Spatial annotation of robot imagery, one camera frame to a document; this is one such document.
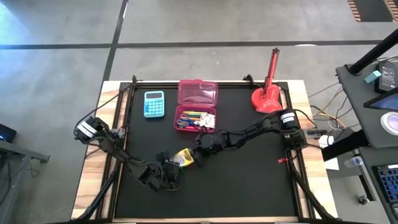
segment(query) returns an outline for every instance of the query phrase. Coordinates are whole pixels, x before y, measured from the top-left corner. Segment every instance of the calculator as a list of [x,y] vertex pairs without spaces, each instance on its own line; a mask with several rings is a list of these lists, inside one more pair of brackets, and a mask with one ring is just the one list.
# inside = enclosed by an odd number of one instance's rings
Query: calculator
[[164,115],[163,91],[148,91],[144,95],[144,117],[158,118]]

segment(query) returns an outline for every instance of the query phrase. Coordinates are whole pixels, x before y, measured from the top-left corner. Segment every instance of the black desk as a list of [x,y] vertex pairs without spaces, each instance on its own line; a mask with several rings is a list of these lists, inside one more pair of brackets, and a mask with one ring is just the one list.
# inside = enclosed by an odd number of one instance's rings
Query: black desk
[[[338,79],[347,94],[362,130],[334,143],[332,146],[324,148],[322,154],[324,160],[327,161],[340,154],[358,149],[363,158],[364,166],[369,173],[370,181],[375,187],[387,216],[392,223],[398,223],[390,205],[384,199],[372,170],[373,166],[398,164],[398,136],[387,133],[380,124],[381,116],[388,111],[363,107],[364,102],[380,95],[374,92],[373,83],[367,84],[364,81],[364,78],[375,70],[375,67],[375,65],[366,67],[360,76],[351,75],[346,66],[336,69]],[[364,184],[364,188],[368,197],[373,194],[368,184]]]
[[[174,154],[193,147],[197,136],[173,127],[178,106],[177,88],[156,90],[165,93],[165,116],[145,119],[142,115],[144,93],[153,88],[137,89],[131,109],[132,134],[126,148],[148,161],[154,160],[159,149]],[[216,128],[242,130],[263,117],[252,109],[249,101],[252,91],[249,87],[219,87]],[[115,218],[297,216],[287,167],[278,163],[284,156],[283,148],[281,136],[274,133],[259,136],[238,151],[211,156],[203,168],[187,167],[182,188],[176,192],[157,194],[141,186],[124,168]]]

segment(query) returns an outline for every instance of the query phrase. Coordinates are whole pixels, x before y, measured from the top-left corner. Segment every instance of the screen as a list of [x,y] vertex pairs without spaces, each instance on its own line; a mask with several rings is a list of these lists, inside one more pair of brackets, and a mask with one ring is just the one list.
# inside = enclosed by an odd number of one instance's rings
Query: screen
[[377,108],[384,108],[390,110],[398,110],[398,93],[387,96],[377,102],[370,104],[370,106]]
[[161,98],[162,93],[148,93],[147,94],[147,99],[153,99],[153,98]]

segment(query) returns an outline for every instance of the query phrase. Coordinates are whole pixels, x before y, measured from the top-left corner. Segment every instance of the gray floor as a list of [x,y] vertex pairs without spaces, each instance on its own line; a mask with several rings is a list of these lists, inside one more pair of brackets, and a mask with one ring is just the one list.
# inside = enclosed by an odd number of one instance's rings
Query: gray floor
[[[121,3],[0,0],[0,44],[111,43]],[[356,22],[345,0],[130,0],[124,18],[120,43],[377,40],[396,28],[391,22]],[[308,94],[315,93],[337,82],[337,66],[355,62],[372,47],[281,47],[275,78],[303,79]],[[130,80],[133,74],[145,80],[236,80],[248,73],[263,79],[271,49],[119,49],[110,80]],[[17,145],[51,154],[48,164],[34,164],[41,171],[37,178],[24,174],[14,223],[70,218],[85,153],[72,129],[95,107],[108,54],[109,49],[0,50],[0,123],[18,130]],[[398,54],[398,48],[388,54]],[[310,103],[323,107],[337,88]],[[344,98],[337,97],[331,114]],[[341,120],[358,123],[353,113]],[[331,187],[341,218],[386,222],[380,204],[359,206],[348,196],[361,194],[358,182],[331,179]]]

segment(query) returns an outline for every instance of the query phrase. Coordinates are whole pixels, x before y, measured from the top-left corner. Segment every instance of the black tabletop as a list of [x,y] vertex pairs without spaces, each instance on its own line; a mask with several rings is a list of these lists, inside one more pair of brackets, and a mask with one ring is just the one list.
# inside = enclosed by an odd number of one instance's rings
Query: black tabletop
[[365,77],[375,71],[375,67],[366,67],[360,76],[351,75],[346,67],[338,67],[336,72],[370,145],[373,148],[398,147],[398,136],[389,134],[380,124],[381,116],[388,111],[363,107],[364,102],[380,95],[374,91],[373,83],[364,81]]
[[[145,119],[144,93],[162,90],[165,116]],[[251,106],[253,89],[219,88],[217,129],[239,131],[261,119]],[[127,151],[148,161],[159,151],[170,155],[195,145],[197,134],[173,127],[177,104],[176,88],[139,88],[134,94]],[[296,216],[294,193],[284,156],[282,138],[263,134],[234,152],[221,152],[205,161],[204,167],[186,167],[182,188],[155,193],[142,186],[124,169],[120,181],[116,218],[203,218]]]

